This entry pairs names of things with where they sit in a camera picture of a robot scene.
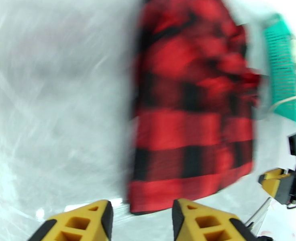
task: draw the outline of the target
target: buffalo check fabric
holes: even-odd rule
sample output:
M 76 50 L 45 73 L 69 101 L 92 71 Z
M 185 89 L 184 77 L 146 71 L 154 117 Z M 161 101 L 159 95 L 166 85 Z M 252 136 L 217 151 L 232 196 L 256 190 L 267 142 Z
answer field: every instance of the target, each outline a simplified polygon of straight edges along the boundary
M 145 0 L 140 29 L 133 214 L 209 196 L 251 171 L 260 81 L 221 0 Z

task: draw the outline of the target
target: laundry basket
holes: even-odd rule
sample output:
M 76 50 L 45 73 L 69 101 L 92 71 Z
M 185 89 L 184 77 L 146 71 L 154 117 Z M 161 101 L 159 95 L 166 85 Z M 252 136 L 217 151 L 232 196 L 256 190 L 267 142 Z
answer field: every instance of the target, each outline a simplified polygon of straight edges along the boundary
M 293 62 L 291 35 L 280 14 L 265 21 L 264 37 L 270 67 L 272 105 L 296 96 L 296 65 Z M 274 112 L 296 122 L 296 100 L 278 105 Z

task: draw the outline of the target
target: teal plastic basket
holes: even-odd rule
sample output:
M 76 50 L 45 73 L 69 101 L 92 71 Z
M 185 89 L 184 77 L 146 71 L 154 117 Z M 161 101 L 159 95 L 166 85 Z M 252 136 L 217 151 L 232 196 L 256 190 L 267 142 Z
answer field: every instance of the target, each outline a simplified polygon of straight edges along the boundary
M 280 14 L 266 21 L 266 39 L 270 66 L 272 105 L 296 96 L 296 66 L 291 52 L 292 33 Z M 278 105 L 274 112 L 296 122 L 296 100 Z

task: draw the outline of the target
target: red plaid shirt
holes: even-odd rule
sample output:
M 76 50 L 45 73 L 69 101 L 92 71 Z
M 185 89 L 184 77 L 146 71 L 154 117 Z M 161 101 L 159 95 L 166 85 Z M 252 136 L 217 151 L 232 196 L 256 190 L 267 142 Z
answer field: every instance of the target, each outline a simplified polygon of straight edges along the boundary
M 251 171 L 259 75 L 245 54 L 245 30 L 221 0 L 146 0 L 132 213 L 206 197 Z

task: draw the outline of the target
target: plastic sheet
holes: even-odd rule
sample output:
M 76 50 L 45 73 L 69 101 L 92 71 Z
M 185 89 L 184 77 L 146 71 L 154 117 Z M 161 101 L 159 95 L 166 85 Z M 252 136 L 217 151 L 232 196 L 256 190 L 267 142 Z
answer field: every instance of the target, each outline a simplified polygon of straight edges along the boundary
M 131 157 L 131 61 L 141 0 L 0 0 L 0 241 L 27 240 L 53 214 L 112 200 L 113 240 L 173 239 L 171 211 L 132 216 L 123 203 Z M 260 24 L 249 60 L 267 74 Z M 254 172 L 198 203 L 246 221 L 266 200 L 282 119 L 257 112 Z

